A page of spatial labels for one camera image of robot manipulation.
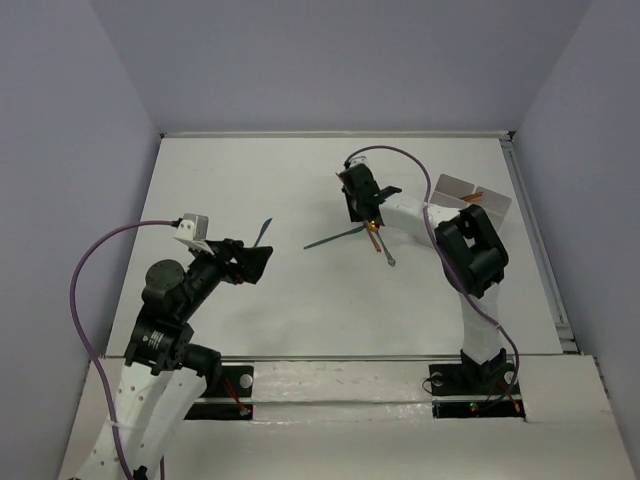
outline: red wire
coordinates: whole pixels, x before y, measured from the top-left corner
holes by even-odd
[[[489,395],[487,395],[487,398],[484,399],[484,401],[482,402],[482,405],[485,405],[489,399],[493,396],[493,390],[489,390]],[[480,413],[479,409],[473,410],[474,413]]]
[[[229,394],[229,396],[231,398],[233,398],[233,400],[236,402],[236,404],[238,405],[238,409],[240,411],[246,410],[244,404],[238,398],[238,395],[236,394],[235,390],[233,389],[233,385],[231,384],[231,382],[229,381],[228,378],[225,378],[224,380],[222,380],[222,386],[226,390],[226,392]]]
[[[507,386],[502,383],[502,381],[498,380],[498,386],[504,390],[504,392],[507,394],[507,396],[509,397],[509,400],[511,400],[511,403],[513,403],[513,406],[516,408],[517,411],[520,411],[520,406],[518,405],[518,402],[516,402],[514,400],[514,398],[511,396],[511,392],[508,391]]]

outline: gray wall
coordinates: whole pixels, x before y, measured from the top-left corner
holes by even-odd
[[[92,0],[162,131],[516,129],[589,0]]]
[[[640,3],[596,0],[516,136],[581,347],[640,474]]]
[[[87,368],[69,279],[96,237],[139,218],[158,136],[86,0],[2,0],[0,69],[0,477],[53,479]],[[97,345],[131,244],[81,277]]]

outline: white table surface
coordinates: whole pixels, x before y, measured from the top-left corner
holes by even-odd
[[[106,361],[112,386],[121,365]],[[183,422],[168,480],[634,479],[591,357],[523,357],[526,422],[434,420],[427,362],[255,368],[254,420]],[[105,415],[92,368],[59,480],[90,454]]]
[[[143,219],[209,216],[209,239],[252,244],[274,254],[256,286],[223,284],[194,315],[201,343],[224,355],[457,354],[462,321],[456,293],[433,250],[402,232],[381,232],[397,260],[376,254],[366,233],[304,251],[315,240],[353,228],[335,177],[345,158],[390,144],[422,159],[434,185],[441,173],[513,199],[501,237],[510,263],[501,285],[500,319],[522,353],[560,353],[553,315],[497,139],[205,138],[164,139]],[[425,182],[408,159],[369,152],[380,187],[421,198]],[[108,353],[121,355],[142,305],[147,269],[186,248],[164,227],[141,229],[124,282]]]

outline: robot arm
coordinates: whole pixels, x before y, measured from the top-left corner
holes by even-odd
[[[426,230],[426,207],[437,248],[462,282],[460,285],[454,281],[445,268],[449,282],[459,291],[462,309],[461,357],[466,377],[462,381],[476,386],[495,381],[509,368],[500,333],[466,298],[471,295],[482,311],[496,318],[498,283],[504,278],[509,257],[486,212],[478,205],[458,210],[425,204],[397,187],[380,189],[364,157],[348,160],[344,166],[338,177],[343,183],[351,221],[362,222],[376,233],[383,226],[396,227],[412,234],[419,243],[434,247]]]
[[[185,272],[174,260],[149,268],[125,352],[115,400],[118,424],[107,417],[77,480],[124,480],[114,434],[135,480],[155,477],[175,429],[194,401],[222,373],[219,352],[190,344],[187,323],[220,282],[255,284],[273,252],[237,240],[208,241],[207,217],[186,214],[175,238],[195,257]]]

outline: screw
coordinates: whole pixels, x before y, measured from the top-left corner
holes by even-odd
[[[251,388],[253,385],[253,377],[248,373],[245,373],[240,377],[240,386],[244,389]]]
[[[440,372],[435,372],[431,375],[431,385],[434,387],[441,387],[443,385],[442,374]]]

